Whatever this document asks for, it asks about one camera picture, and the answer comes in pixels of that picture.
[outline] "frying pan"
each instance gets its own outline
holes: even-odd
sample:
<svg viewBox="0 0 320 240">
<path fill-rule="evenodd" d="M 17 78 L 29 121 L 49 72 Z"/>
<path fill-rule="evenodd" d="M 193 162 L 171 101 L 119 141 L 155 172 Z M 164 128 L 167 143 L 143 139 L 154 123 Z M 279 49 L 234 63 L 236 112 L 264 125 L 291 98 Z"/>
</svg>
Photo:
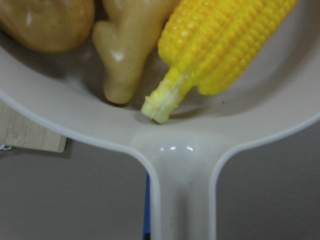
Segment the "frying pan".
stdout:
<svg viewBox="0 0 320 240">
<path fill-rule="evenodd" d="M 103 66 L 91 40 L 71 52 L 41 54 L 1 33 L 0 63 L 0 98 L 12 108 L 143 164 L 153 240 L 214 240 L 215 189 L 226 161 L 320 118 L 320 4 L 301 0 L 236 83 L 215 96 L 191 91 L 162 125 L 139 112 L 167 70 L 156 53 L 126 107 L 104 100 Z"/>
</svg>

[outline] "wooden board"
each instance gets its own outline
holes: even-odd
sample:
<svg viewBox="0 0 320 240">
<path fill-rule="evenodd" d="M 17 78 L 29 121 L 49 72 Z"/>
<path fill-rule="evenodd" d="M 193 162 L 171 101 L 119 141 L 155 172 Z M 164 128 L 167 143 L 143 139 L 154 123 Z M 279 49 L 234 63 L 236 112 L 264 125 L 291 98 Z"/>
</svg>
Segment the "wooden board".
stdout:
<svg viewBox="0 0 320 240">
<path fill-rule="evenodd" d="M 0 100 L 0 145 L 61 153 L 66 137 L 24 117 Z"/>
</svg>

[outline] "potato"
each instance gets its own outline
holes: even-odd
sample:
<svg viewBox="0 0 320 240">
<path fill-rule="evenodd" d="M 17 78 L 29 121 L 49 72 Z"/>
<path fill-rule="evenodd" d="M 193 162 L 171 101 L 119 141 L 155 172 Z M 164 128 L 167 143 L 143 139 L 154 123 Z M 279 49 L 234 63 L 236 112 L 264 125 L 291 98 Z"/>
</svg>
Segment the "potato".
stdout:
<svg viewBox="0 0 320 240">
<path fill-rule="evenodd" d="M 94 21 L 94 0 L 0 0 L 0 29 L 37 52 L 78 47 Z"/>
</svg>

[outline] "blue strip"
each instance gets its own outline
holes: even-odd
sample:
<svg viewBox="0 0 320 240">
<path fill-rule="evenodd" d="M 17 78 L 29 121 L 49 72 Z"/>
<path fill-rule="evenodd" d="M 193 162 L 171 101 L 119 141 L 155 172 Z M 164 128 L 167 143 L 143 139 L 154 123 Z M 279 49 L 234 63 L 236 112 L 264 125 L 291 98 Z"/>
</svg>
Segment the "blue strip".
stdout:
<svg viewBox="0 0 320 240">
<path fill-rule="evenodd" d="M 150 177 L 146 175 L 145 199 L 144 199 L 144 220 L 143 220 L 143 240 L 150 240 Z"/>
</svg>

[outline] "corn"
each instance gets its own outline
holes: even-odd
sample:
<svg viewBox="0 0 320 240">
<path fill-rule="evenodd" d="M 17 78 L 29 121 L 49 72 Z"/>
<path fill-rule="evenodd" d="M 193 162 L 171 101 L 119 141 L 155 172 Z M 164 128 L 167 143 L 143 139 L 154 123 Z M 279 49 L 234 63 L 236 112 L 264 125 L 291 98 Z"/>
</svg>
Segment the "corn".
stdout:
<svg viewBox="0 0 320 240">
<path fill-rule="evenodd" d="M 168 120 L 192 87 L 202 95 L 227 89 L 298 0 L 182 0 L 158 42 L 168 73 L 141 112 Z"/>
</svg>

